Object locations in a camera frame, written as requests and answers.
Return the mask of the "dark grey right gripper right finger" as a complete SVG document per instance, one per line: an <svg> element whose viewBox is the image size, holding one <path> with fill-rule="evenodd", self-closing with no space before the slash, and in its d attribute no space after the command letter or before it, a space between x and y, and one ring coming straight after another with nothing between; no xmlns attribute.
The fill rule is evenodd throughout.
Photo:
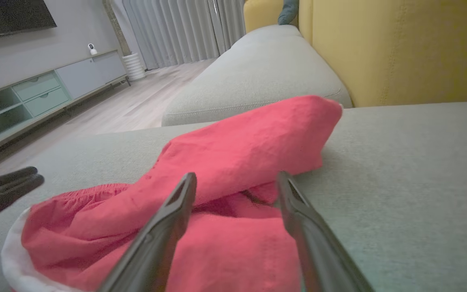
<svg viewBox="0 0 467 292"><path fill-rule="evenodd" d="M286 231L296 243L304 292L372 292L373 287L323 217L298 189L291 174L280 172L278 201Z"/></svg>

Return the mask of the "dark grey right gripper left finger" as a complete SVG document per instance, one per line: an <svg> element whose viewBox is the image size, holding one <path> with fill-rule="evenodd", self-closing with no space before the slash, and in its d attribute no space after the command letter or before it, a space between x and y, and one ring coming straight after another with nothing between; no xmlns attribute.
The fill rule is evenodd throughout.
<svg viewBox="0 0 467 292"><path fill-rule="evenodd" d="M165 291L177 243L189 225L196 187L196 174L185 174L139 231L99 292Z"/></svg>

